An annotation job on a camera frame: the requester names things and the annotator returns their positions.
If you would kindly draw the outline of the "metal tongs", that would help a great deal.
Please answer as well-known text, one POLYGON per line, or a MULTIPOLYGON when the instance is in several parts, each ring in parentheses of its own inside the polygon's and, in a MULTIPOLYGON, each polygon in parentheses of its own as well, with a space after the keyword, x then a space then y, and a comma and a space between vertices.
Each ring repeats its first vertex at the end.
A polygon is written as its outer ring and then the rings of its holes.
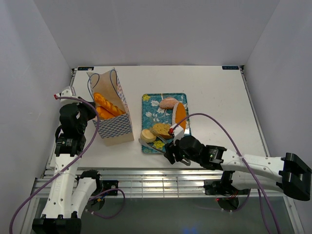
POLYGON ((172 141, 168 141, 165 138, 163 138, 161 135, 159 135, 156 131, 153 130, 153 128, 151 127, 149 129, 152 134, 154 134, 156 136, 156 140, 153 143, 146 143, 144 141, 142 141, 140 138, 138 139, 139 143, 147 148, 150 148, 151 150, 157 151, 159 153, 161 153, 163 156, 165 154, 165 144, 170 143, 172 141))

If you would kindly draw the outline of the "brown baguette slice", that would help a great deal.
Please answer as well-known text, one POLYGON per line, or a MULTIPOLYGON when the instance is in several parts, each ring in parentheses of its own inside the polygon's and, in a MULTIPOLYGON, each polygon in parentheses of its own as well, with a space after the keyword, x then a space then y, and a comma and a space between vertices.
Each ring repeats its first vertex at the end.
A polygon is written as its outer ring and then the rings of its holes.
POLYGON ((156 123, 153 125, 153 130, 156 131, 163 138, 170 138, 169 129, 171 125, 165 123, 156 123))

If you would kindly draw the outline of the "pale round bread slice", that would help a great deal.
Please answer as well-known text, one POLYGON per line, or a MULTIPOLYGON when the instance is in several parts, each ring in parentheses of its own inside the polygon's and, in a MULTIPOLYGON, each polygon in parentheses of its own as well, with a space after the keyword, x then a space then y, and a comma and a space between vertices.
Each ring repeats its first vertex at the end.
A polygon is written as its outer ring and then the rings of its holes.
POLYGON ((149 129, 143 129, 140 133, 140 139, 146 143, 153 143, 156 136, 149 129))

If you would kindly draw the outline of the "orange long fake bread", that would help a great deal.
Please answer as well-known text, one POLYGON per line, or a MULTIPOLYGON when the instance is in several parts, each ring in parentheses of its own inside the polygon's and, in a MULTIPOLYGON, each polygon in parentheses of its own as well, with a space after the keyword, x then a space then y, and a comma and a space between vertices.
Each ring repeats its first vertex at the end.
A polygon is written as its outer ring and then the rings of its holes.
POLYGON ((105 108, 103 108, 102 106, 98 106, 96 108, 98 115, 100 117, 100 119, 111 119, 114 118, 115 115, 113 115, 112 113, 110 113, 109 111, 107 111, 105 108))

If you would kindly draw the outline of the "twisted braided fake bread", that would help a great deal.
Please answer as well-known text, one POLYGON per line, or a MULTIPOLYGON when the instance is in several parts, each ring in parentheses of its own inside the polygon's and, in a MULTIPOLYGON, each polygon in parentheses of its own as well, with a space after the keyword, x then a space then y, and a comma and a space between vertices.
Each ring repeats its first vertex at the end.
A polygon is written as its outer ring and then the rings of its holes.
POLYGON ((115 106, 113 103, 109 102, 103 95, 100 93, 94 93, 94 100, 96 104, 103 107, 106 111, 111 113, 114 116, 119 116, 125 114, 123 110, 115 106))

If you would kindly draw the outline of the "blue checkered paper bag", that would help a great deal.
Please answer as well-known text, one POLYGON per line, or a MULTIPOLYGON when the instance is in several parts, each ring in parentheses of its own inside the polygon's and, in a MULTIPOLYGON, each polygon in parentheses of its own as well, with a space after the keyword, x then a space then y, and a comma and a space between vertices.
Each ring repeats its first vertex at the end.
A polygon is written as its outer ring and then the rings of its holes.
POLYGON ((117 71, 87 73, 88 91, 95 102, 99 118, 93 123, 99 125, 98 134, 106 146, 113 146, 134 140, 133 127, 128 104, 121 87, 117 71))

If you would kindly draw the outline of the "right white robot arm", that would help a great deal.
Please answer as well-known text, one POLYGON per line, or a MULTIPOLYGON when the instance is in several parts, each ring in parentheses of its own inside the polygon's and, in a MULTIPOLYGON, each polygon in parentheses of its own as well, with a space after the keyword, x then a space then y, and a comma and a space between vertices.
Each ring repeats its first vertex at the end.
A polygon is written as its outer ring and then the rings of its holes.
POLYGON ((245 189, 278 191, 286 196, 309 201, 311 168, 296 154, 284 157, 239 156, 221 146, 204 145, 193 136, 165 145, 164 156, 171 164, 192 161, 207 170, 223 171, 221 180, 209 186, 211 194, 224 195, 245 189))

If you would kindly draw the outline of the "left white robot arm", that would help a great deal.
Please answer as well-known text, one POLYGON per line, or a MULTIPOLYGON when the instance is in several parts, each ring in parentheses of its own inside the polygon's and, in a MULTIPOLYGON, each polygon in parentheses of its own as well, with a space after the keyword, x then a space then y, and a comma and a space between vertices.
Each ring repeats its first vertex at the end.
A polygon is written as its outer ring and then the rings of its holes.
POLYGON ((81 154, 87 149, 84 135, 88 121, 96 117, 94 102, 71 103, 59 111, 60 126, 55 132, 55 179, 46 205, 32 223, 37 234, 79 234, 81 215, 89 197, 103 190, 96 171, 81 177, 76 172, 81 154))

